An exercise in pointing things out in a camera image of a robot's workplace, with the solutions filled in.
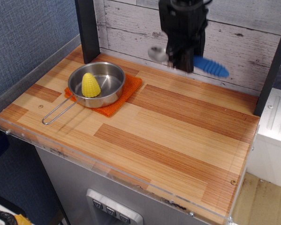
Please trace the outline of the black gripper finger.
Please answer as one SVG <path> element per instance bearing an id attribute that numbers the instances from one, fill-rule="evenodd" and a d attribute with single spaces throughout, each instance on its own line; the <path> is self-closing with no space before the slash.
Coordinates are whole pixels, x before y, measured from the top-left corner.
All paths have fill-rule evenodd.
<path id="1" fill-rule="evenodd" d="M 196 45 L 196 47 L 194 48 L 194 55 L 203 57 L 204 49 L 205 49 L 205 31 L 201 33 L 200 40 Z"/>
<path id="2" fill-rule="evenodd" d="M 192 73 L 194 70 L 194 50 L 193 48 L 180 49 L 174 51 L 173 48 L 167 48 L 168 62 L 167 66 L 176 68 L 186 73 Z"/>

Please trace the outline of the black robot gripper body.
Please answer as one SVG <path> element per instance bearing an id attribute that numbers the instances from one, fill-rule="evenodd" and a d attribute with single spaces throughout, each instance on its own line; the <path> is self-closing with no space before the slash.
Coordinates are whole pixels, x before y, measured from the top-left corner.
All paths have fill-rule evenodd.
<path id="1" fill-rule="evenodd" d="M 160 0 L 161 29 L 166 33 L 167 48 L 174 51 L 195 48 L 207 27 L 207 3 L 203 0 Z"/>

